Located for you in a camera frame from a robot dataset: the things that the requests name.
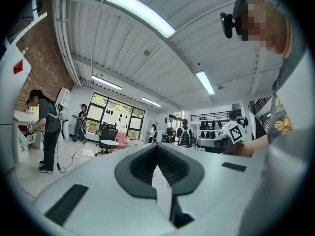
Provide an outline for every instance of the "black pants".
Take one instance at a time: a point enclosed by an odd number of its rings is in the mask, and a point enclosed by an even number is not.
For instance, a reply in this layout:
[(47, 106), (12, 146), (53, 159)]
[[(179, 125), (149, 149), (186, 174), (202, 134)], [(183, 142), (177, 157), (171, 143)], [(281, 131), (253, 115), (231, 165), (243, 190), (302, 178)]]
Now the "black pants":
[(54, 169), (55, 148), (60, 129), (54, 132), (45, 132), (44, 135), (44, 168), (48, 171)]

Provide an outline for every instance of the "ceiling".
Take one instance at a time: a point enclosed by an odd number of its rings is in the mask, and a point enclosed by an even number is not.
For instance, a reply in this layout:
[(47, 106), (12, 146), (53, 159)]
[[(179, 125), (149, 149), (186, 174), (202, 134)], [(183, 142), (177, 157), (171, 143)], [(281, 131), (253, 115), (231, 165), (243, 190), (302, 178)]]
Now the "ceiling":
[[(148, 98), (161, 104), (162, 111), (270, 95), (282, 57), (242, 42), (236, 34), (231, 39), (224, 36), (220, 13), (232, 13), (236, 0), (139, 1), (168, 21), (176, 33), (165, 39), (102, 0), (67, 1), (67, 38), (85, 83), (97, 84), (91, 80), (92, 74), (97, 75), (123, 87), (117, 94), (142, 103), (142, 97)], [(215, 95), (209, 96), (196, 78), (199, 70), (205, 70)]]

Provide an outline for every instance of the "woman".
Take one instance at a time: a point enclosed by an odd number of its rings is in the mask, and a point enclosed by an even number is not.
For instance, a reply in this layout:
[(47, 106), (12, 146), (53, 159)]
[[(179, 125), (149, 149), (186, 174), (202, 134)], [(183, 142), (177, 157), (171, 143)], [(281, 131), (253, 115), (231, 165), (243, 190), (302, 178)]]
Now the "woman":
[(157, 133), (157, 128), (156, 128), (156, 125), (155, 124), (152, 124), (152, 128), (150, 129), (150, 137), (149, 137), (149, 143), (152, 142), (153, 140), (153, 137), (155, 135), (155, 133)]
[(77, 123), (75, 125), (75, 128), (74, 128), (74, 137), (73, 137), (73, 141), (76, 142), (78, 140), (78, 136), (79, 136), (79, 140), (82, 141), (83, 143), (86, 142), (86, 138), (84, 136), (84, 133), (82, 131), (82, 124), (83, 124), (83, 120), (85, 118), (85, 112), (86, 112), (86, 109), (87, 109), (87, 105), (85, 104), (81, 104), (81, 112), (79, 113), (78, 116), (75, 116), (75, 118), (77, 119)]
[(40, 172), (51, 173), (54, 170), (55, 148), (60, 134), (59, 110), (54, 101), (46, 97), (41, 90), (32, 90), (27, 100), (31, 106), (39, 105), (38, 122), (32, 128), (40, 130), (45, 126), (44, 133), (44, 160), (40, 161)]

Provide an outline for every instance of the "brick wall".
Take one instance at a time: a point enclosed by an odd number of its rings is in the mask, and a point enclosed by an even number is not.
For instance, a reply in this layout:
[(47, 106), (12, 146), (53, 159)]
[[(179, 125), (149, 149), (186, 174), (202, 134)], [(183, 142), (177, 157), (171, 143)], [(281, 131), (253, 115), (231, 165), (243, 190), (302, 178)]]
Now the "brick wall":
[[(61, 57), (52, 17), (52, 0), (44, 0), (39, 15), (47, 16), (32, 27), (17, 43), (20, 51), (28, 48), (24, 57), (32, 66), (16, 103), (16, 110), (24, 111), (29, 93), (42, 90), (44, 95), (56, 100), (61, 87), (72, 90), (74, 85)], [(30, 23), (23, 20), (17, 27), (21, 30)]]

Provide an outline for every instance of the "pink chair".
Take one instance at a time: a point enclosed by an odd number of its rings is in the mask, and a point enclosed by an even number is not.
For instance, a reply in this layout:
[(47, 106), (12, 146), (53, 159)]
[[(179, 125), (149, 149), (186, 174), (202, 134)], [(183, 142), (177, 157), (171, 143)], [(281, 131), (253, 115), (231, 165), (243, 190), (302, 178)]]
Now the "pink chair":
[(118, 132), (116, 135), (116, 140), (118, 142), (118, 145), (116, 146), (116, 149), (124, 149), (127, 144), (127, 135), (123, 132)]

